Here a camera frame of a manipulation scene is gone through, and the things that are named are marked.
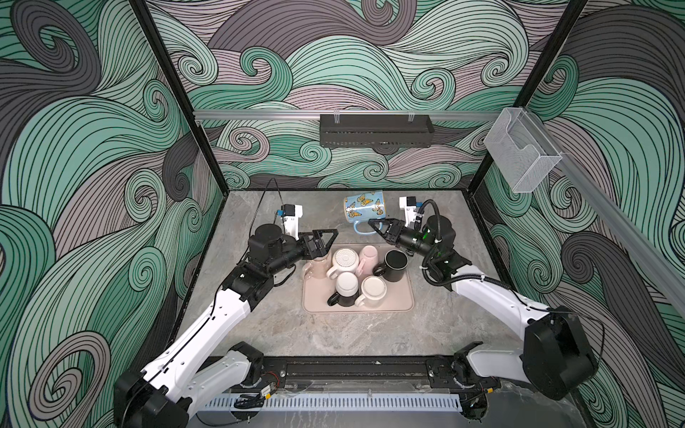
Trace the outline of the blue butterfly mug yellow inside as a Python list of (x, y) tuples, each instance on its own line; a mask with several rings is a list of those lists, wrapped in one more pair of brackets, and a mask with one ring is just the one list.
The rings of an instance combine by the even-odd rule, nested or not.
[(369, 221), (383, 221), (386, 218), (387, 208), (383, 191), (345, 196), (342, 202), (346, 221), (352, 224), (358, 235), (374, 235), (376, 232), (369, 226)]

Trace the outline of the black mug white base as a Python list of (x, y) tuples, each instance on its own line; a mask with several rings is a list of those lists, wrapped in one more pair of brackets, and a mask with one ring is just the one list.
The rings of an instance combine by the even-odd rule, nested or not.
[(359, 287), (359, 280), (354, 273), (341, 273), (335, 280), (335, 291), (328, 298), (326, 304), (329, 307), (339, 305), (349, 308), (354, 306), (356, 299), (359, 297)]

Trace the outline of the beige pink ribbed mug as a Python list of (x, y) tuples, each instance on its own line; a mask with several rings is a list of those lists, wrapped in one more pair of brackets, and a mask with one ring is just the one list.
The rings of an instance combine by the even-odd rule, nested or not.
[(332, 256), (328, 254), (324, 257), (309, 260), (303, 266), (304, 280), (324, 280), (328, 279), (328, 271), (332, 267)]

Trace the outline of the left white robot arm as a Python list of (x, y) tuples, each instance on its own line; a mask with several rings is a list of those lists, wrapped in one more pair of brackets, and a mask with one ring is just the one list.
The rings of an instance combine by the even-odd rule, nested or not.
[(231, 387), (252, 386), (262, 375), (262, 352), (240, 342), (212, 365), (204, 362), (228, 333), (275, 287), (275, 276), (301, 260), (328, 255), (336, 229), (297, 236), (263, 224), (249, 237), (244, 257), (218, 286), (212, 303), (160, 356), (122, 374), (114, 387), (118, 427), (185, 427), (207, 403)]

